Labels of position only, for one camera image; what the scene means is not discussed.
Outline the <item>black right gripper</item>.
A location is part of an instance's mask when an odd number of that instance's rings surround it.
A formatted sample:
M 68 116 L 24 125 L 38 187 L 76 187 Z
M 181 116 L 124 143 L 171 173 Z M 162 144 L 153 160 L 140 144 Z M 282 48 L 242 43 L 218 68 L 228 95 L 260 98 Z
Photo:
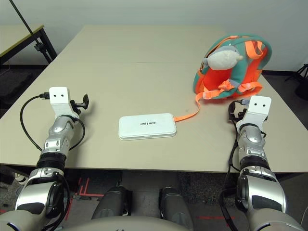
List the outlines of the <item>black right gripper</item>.
M 239 111 L 238 114 L 237 114 L 237 117 L 235 117 L 234 120 L 236 122 L 239 122 L 240 120 L 242 120 L 244 118 L 245 113 L 246 113 L 245 109 L 243 109 L 242 111 Z

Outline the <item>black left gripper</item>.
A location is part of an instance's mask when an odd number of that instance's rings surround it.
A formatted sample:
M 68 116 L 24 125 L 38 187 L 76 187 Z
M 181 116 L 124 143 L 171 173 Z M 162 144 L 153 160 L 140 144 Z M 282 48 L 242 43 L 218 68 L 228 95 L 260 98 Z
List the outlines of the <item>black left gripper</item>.
M 83 96 L 83 103 L 75 103 L 75 101 L 71 101 L 72 109 L 75 113 L 80 114 L 81 110 L 79 108 L 87 109 L 89 106 L 89 97 L 87 94 Z

